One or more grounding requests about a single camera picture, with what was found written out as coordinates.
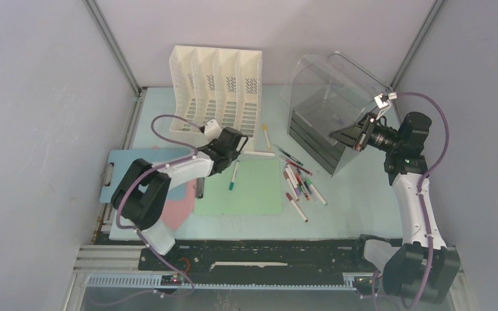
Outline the transparent grey drawer box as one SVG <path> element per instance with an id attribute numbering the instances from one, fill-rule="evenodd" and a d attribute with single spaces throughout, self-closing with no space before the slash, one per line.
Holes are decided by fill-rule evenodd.
<path id="1" fill-rule="evenodd" d="M 306 54 L 282 91 L 289 104 L 288 135 L 334 176 L 357 152 L 329 138 L 377 109 L 374 97 L 392 87 L 341 53 Z"/>

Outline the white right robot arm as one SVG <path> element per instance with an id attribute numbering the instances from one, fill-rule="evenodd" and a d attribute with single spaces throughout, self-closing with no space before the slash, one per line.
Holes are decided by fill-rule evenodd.
<path id="1" fill-rule="evenodd" d="M 385 172 L 399 205 L 401 246 L 361 235 L 360 248 L 351 253 L 353 266 L 361 271 L 375 266 L 388 295 L 440 304 L 460 269 L 460 257 L 442 238 L 429 197 L 429 168 L 422 151 L 431 124 L 428 116 L 410 112 L 395 130 L 381 124 L 377 115 L 367 113 L 359 122 L 335 130 L 329 137 L 355 151 L 367 146 L 384 151 Z"/>

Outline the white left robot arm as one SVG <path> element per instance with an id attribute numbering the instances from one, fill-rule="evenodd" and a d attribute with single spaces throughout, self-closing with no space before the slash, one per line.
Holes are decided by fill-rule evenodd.
<path id="1" fill-rule="evenodd" d="M 164 270 L 178 264 L 173 230 L 161 219 L 169 191 L 198 178 L 225 171 L 241 154 L 249 137 L 231 127 L 193 153 L 168 163 L 153 164 L 142 158 L 129 166 L 111 198 L 116 226 L 131 229 L 154 254 Z"/>

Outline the teal capped white marker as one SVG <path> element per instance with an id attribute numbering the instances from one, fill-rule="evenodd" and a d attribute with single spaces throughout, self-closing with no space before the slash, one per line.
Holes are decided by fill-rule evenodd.
<path id="1" fill-rule="evenodd" d="M 229 187 L 228 187 L 228 189 L 230 191 L 232 191 L 233 188 L 234 188 L 234 186 L 235 186 L 235 179 L 237 177 L 237 172 L 238 172 L 238 169 L 239 169 L 239 164 L 240 164 L 240 162 L 239 162 L 239 160 L 237 160 L 235 162 L 235 166 L 234 166 L 234 169 L 233 169 L 232 177 L 231 177 L 230 184 L 229 184 Z"/>

